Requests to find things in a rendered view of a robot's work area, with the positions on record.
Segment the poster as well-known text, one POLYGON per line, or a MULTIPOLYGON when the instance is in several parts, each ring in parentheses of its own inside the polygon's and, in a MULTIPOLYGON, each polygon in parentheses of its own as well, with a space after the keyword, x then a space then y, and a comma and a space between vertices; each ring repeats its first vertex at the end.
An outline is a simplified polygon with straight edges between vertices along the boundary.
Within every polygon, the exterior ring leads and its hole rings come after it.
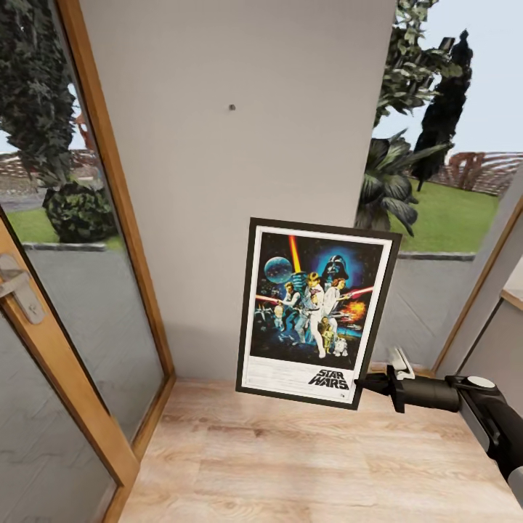
POLYGON ((402 236, 251 217, 235 391, 357 410, 402 236))

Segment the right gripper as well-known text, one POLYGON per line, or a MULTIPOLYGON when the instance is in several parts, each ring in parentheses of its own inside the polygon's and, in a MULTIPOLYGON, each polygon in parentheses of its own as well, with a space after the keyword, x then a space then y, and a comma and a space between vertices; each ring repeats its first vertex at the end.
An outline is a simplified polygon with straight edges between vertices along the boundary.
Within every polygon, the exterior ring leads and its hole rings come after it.
POLYGON ((366 379, 355 379, 354 383, 386 396, 390 394, 397 413, 405 413, 405 404, 433 409, 436 405, 434 385, 429 377, 397 379, 392 365, 386 366, 386 372, 368 372, 366 379))

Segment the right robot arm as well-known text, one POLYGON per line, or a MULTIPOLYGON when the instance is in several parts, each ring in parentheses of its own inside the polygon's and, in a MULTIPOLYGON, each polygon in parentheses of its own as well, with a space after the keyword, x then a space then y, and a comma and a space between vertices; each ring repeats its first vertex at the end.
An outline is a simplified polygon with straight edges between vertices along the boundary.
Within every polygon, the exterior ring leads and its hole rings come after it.
POLYGON ((405 413, 405 404, 459 411, 523 509, 523 419, 497 385, 477 376, 415 376, 399 346, 386 350, 392 362, 386 372, 368 372, 354 383, 390 394, 397 413, 405 413))

